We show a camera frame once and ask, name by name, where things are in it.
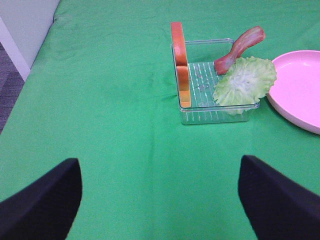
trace pink dish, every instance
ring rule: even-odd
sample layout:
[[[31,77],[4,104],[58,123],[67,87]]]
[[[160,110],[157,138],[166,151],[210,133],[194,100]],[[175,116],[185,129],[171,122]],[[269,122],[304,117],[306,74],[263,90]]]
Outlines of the pink dish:
[[[272,62],[277,80],[269,102],[293,124],[320,134],[320,51],[291,51]]]

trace bacon strip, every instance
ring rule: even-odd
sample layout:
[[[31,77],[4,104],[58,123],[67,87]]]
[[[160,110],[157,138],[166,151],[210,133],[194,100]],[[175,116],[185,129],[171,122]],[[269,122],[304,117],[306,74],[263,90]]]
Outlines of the bacon strip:
[[[215,71],[225,74],[237,58],[249,47],[252,47],[266,38],[265,31],[260,26],[255,26],[245,31],[232,45],[230,52],[214,61]]]

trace floor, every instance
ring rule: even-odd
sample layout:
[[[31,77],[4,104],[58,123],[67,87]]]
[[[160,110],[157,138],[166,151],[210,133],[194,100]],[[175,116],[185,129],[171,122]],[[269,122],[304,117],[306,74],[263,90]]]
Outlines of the floor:
[[[0,134],[25,82],[0,43]]]

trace green fabric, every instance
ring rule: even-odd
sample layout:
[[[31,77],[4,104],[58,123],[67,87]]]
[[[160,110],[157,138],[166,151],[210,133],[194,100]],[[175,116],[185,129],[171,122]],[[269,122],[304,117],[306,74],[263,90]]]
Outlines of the green fabric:
[[[319,49],[318,1],[61,0],[0,136],[0,200],[70,157],[82,202],[68,240],[255,240],[237,193],[256,155],[320,194],[320,136],[261,101],[250,120],[182,125],[170,22],[186,40],[236,39],[245,56]]]

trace toy lettuce leaf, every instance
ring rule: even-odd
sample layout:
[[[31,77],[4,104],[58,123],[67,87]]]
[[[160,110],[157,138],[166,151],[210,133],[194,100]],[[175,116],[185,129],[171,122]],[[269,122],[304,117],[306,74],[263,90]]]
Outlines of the toy lettuce leaf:
[[[255,104],[269,92],[276,79],[272,61],[239,57],[215,86],[213,98],[221,106]]]

